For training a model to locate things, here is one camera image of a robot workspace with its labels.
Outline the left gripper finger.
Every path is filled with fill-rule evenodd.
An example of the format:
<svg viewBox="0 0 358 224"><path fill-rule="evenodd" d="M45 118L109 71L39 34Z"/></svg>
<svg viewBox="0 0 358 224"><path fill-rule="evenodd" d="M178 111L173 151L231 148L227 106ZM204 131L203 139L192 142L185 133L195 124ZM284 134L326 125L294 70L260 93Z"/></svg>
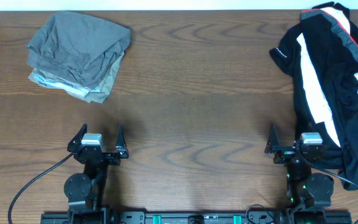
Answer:
<svg viewBox="0 0 358 224"><path fill-rule="evenodd" d="M83 136L87 133L87 124L83 124L77 134L73 139L68 143L67 151L68 152L78 152L82 148L81 140Z"/></svg>
<svg viewBox="0 0 358 224"><path fill-rule="evenodd" d="M129 151L127 148L126 141L124 139L123 126L120 124L116 138L116 150L120 158L128 158Z"/></svg>

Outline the black leggings with red waistband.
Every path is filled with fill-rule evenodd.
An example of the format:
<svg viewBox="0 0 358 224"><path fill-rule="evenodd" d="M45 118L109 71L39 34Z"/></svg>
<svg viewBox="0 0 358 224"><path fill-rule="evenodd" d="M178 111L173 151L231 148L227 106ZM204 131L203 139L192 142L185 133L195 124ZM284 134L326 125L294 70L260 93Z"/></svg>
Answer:
<svg viewBox="0 0 358 224"><path fill-rule="evenodd" d="M358 88L358 27L350 10L328 2L301 11L300 25L323 90Z"/></svg>

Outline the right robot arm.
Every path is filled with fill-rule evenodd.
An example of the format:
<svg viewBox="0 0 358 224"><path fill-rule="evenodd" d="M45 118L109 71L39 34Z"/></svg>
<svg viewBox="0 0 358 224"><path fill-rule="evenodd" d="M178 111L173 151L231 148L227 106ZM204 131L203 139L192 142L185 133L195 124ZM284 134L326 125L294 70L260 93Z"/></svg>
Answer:
<svg viewBox="0 0 358 224"><path fill-rule="evenodd" d="M325 209L331 206L334 181L326 174L313 173L310 165L322 149L319 133L303 133L292 146L282 146L275 126L270 126L264 153L273 154L273 162L286 167L287 197L292 202L273 216L274 223L328 223Z"/></svg>

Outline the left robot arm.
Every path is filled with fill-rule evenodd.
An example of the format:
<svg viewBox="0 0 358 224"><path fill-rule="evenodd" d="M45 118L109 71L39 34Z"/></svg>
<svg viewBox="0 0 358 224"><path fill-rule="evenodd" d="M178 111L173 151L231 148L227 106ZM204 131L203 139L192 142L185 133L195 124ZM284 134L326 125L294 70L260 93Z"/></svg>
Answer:
<svg viewBox="0 0 358 224"><path fill-rule="evenodd" d="M103 136L89 133L84 124L68 143L67 151L84 165L82 173L71 175L64 185L68 198L65 223L118 223L119 218L109 207L102 206L103 193L108 178L108 167L118 166L127 159L129 152L120 125L116 138L116 152L105 152Z"/></svg>

